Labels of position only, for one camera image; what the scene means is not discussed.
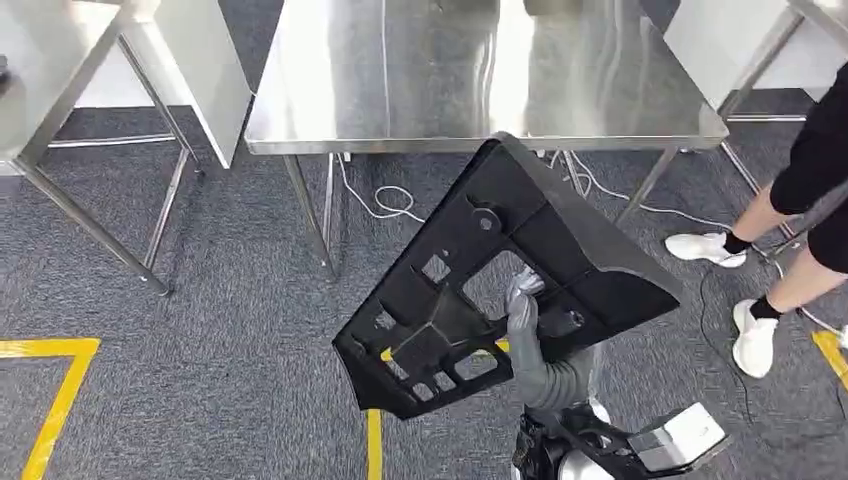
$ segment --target black plastic part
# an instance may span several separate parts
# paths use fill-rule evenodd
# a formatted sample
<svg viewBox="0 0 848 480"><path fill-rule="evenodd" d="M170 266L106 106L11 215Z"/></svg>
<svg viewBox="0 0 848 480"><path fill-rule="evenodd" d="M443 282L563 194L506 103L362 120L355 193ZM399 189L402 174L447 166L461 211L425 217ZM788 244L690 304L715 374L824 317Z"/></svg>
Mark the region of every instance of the black plastic part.
<svg viewBox="0 0 848 480"><path fill-rule="evenodd" d="M487 140L377 287L333 340L361 409L407 419L512 377L490 321L463 286L511 251L538 273L539 335L546 360L604 341L673 310L680 286L654 260L508 134ZM437 256L450 271L423 272ZM389 315L391 327L377 317ZM391 351L398 375L381 358ZM477 350L496 361L464 378L456 364ZM455 384L442 389L437 374ZM432 393L422 398L416 386Z"/></svg>

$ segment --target metal tube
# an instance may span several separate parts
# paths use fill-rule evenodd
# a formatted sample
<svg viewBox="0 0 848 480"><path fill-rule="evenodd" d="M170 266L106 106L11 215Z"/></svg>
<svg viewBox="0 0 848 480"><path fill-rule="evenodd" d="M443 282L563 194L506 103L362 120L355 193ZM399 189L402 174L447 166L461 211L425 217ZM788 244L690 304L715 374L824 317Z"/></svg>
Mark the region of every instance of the metal tube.
<svg viewBox="0 0 848 480"><path fill-rule="evenodd" d="M728 123L804 123L806 115L739 114L727 117Z"/></svg>
<svg viewBox="0 0 848 480"><path fill-rule="evenodd" d="M324 191L324 228L321 229L324 234L324 245L327 246L327 249L330 248L330 232L333 223L333 167L337 158L335 153L331 153L329 157L327 162L327 188Z"/></svg>
<svg viewBox="0 0 848 480"><path fill-rule="evenodd" d="M62 191L44 172L37 166L29 164L25 159L15 158L12 165L20 171L27 180L36 188L44 192L53 202L59 206L69 217L82 226L95 240L106 247L113 255L118 257L126 266L134 271L142 282L147 283L157 294L165 296L170 293L168 287L153 275L150 269L142 265L138 259L115 239L102 225L97 223L91 215L83 210L76 202Z"/></svg>
<svg viewBox="0 0 848 480"><path fill-rule="evenodd" d="M736 150L733 150L733 147L731 147L730 144L727 143L727 140L721 142L720 146L724 154L727 155L727 158L730 159L730 163L733 164L733 166L736 168L736 171L738 171L739 174L742 175L742 178L745 180L745 183L747 183L751 191L754 192L754 195L759 195L760 191L762 190L762 188L760 187L760 183L757 182L757 179L754 178L754 175L751 173L750 170L748 170L748 167L746 167L745 164L742 163L742 159L740 159L739 155L736 154ZM795 232L792 230L792 228L785 223L781 223L779 228L780 231L783 232L783 236L785 236L786 238L792 238L795 235Z"/></svg>
<svg viewBox="0 0 848 480"><path fill-rule="evenodd" d="M765 73L766 69L768 69L774 59L777 58L777 55L780 54L780 51L784 46L786 46L786 43L789 42L789 39L792 38L792 35L795 34L795 31L798 30L798 27L804 21L803 15L792 8L790 8L789 11L792 14L792 18L789 20L789 23L787 23L786 28L771 39L771 43L767 45L763 56L752 66L748 76L745 77L745 80L742 82L739 89L727 97L724 104L718 109L718 114L721 118L727 120L727 118L736 111L736 108L739 107L742 100L751 93L751 90L754 89L754 86L760 80L760 77L763 76L763 73Z"/></svg>
<svg viewBox="0 0 848 480"><path fill-rule="evenodd" d="M134 135L131 137L88 138L81 140L53 140L49 148L107 147L111 145L135 145L140 143L161 143L176 140L171 133L152 135Z"/></svg>
<svg viewBox="0 0 848 480"><path fill-rule="evenodd" d="M303 213L306 215L306 223L309 225L310 236L312 237L318 254L321 257L321 266L325 267L330 272L330 277L335 280L336 273L333 270L333 262L330 258L330 251L327 244L324 242L324 236L321 233L321 227L318 225L318 218L315 216L315 208L312 206L312 198L309 196L309 189L306 187L306 180L303 178L303 170L300 168L300 161L297 155L285 155L283 157L286 162L286 170L288 170L289 178L292 186L294 186L295 195L300 202Z"/></svg>
<svg viewBox="0 0 848 480"><path fill-rule="evenodd" d="M180 186L180 179L183 176L187 158L188 151L186 149L180 150L177 166L171 175L171 183L168 184L168 191L165 192L165 203L159 211L159 218L156 220L153 235L150 237L150 245L147 247L147 255L144 256L144 266L147 268L153 268L153 263L156 262L156 254L159 252L159 244L162 243L162 234L168 224L168 217L171 214L171 207L174 205L174 198L177 196L177 189Z"/></svg>
<svg viewBox="0 0 848 480"><path fill-rule="evenodd" d="M138 77L138 80L141 82L141 85L144 87L147 95L153 101L153 104L156 106L156 110L159 111L159 115L161 115L165 120L165 123L168 125L168 129L171 130L171 133L177 141L180 142L182 148L188 150L188 153L191 155L191 159L194 162L194 171L197 173L202 172L203 170L200 168L200 161L197 159L197 155L194 154L194 149L191 148L191 144L188 143L185 135L183 135L183 131L177 124L177 120L173 115L171 115L171 110L168 109L168 106L165 105L162 97L156 91L156 87L153 86L153 83L151 83L147 74L144 73L144 68L141 66L141 62L138 60L138 57L135 55L135 52L133 52L132 47L123 35L118 37L118 46L121 47L121 52L124 53L124 56L130 63L133 72L135 72L135 75Z"/></svg>
<svg viewBox="0 0 848 480"><path fill-rule="evenodd" d="M636 190L630 197L630 203L624 208L618 217L615 219L616 225L621 225L621 223L631 214L634 210L639 208L639 205L645 201L648 194L651 193L651 190L654 188L654 185L657 183L657 180L662 176L662 174L668 168L668 165L674 160L674 157L677 156L676 148L669 148L663 151L660 158L657 159L657 163L654 164L654 168L648 173L648 176L645 177L645 180L642 181L642 185L639 186L639 189Z"/></svg>
<svg viewBox="0 0 848 480"><path fill-rule="evenodd" d="M565 166L568 168L568 176L571 177L571 184L574 185L574 191L581 197L586 198L586 193L583 192L583 185L580 184L580 177L577 176L577 166L574 165L574 157L568 150L565 150L562 154L565 157Z"/></svg>

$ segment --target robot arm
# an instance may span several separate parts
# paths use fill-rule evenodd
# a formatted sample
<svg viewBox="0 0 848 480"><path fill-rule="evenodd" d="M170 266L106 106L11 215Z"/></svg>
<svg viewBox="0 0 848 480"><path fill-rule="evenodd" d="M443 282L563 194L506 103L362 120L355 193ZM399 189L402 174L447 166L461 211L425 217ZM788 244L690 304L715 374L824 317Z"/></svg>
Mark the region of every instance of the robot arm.
<svg viewBox="0 0 848 480"><path fill-rule="evenodd" d="M513 278L506 297L509 356L524 404L558 411L588 400L595 350L590 347L565 360L545 362L536 336L539 307L533 297L543 288L541 278L529 268Z"/></svg>
<svg viewBox="0 0 848 480"><path fill-rule="evenodd" d="M509 356L526 405L513 456L513 478L674 476L697 468L727 445L724 431L700 404L657 419L638 433L610 425L603 407L590 401L595 347L554 362L544 359L533 296L543 289L541 278L527 268L513 277L505 299Z"/></svg>

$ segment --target floor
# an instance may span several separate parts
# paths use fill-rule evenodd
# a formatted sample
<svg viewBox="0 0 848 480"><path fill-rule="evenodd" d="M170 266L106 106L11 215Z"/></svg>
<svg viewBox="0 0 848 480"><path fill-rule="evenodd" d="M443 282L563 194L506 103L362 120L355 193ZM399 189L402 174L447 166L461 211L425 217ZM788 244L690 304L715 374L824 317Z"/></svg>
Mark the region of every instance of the floor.
<svg viewBox="0 0 848 480"><path fill-rule="evenodd" d="M281 3L221 0L254 87ZM661 25L673 11L674 2L643 3ZM808 105L797 92L778 92L747 109ZM200 142L191 116L177 113ZM150 131L152 118L147 111L82 111L63 134ZM787 161L796 131L786 124L734 127L731 140L765 180ZM207 174L187 176L157 267L175 288L168 299L151 295L30 185L5 181L0 189L0 224L6 226L0 233L0 339L100 339L45 478L366 478L367 438L375 431L366 429L329 342L419 225L403 217L372 219L337 189L332 253L341 278L328 283L310 253L280 159L252 157L242 146L233 169L223 171L208 150L200 152ZM176 154L167 144L62 150L51 152L43 168L143 252ZM590 152L581 158L606 186L629 191L656 155ZM323 161L311 160L304 162L305 174L315 198L323 198ZM357 156L348 174L366 197L383 184L407 187L415 213L426 216L468 160ZM729 162L709 151L681 156L648 203L727 223L749 199ZM624 206L598 192L589 201L610 218ZM781 322L772 373L745 379L750 418L745 414L745 392L726 364L734 333L729 309L761 294L776 274L756 260L733 272L710 271L663 250L667 235L708 230L647 212L624 226L686 293L678 310L610 342L600 399L626 429L703 402L734 443L687 479L842 478L848 433L837 395L845 392L811 341L811 322L795 314ZM844 324L848 290L812 308ZM702 311L704 330L722 357L701 334ZM15 478L24 468L72 358L0 360L0 477ZM385 415L382 478L506 478L519 412L507 383L409 422Z"/></svg>

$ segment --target person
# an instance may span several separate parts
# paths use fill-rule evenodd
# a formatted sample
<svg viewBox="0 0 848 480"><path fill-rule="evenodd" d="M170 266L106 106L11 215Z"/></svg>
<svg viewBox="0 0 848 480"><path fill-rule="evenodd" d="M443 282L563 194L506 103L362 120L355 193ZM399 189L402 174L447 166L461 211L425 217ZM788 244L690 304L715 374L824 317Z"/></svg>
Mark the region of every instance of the person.
<svg viewBox="0 0 848 480"><path fill-rule="evenodd" d="M812 107L792 146L790 163L751 202L726 233L679 234L666 239L682 260L706 259L726 268L741 266L751 243L848 179L848 64L821 101ZM806 305L848 279L848 200L807 237L807 246L787 275L758 299L733 308L739 337L733 359L746 374L762 378L774 359L773 338L783 314Z"/></svg>

